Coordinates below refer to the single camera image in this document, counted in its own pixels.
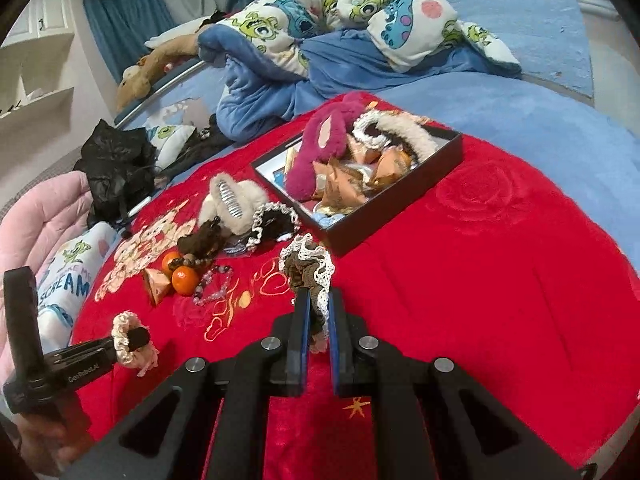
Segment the person left hand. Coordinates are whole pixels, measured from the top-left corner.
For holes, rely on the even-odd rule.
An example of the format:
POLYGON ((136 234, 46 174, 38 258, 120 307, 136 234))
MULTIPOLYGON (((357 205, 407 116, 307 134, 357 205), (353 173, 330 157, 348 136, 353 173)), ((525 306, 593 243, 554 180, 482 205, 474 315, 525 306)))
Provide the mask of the person left hand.
POLYGON ((21 414, 15 423, 22 438, 20 454, 36 474, 58 477, 94 445, 89 434, 90 419, 78 395, 61 396, 56 401, 58 416, 21 414))

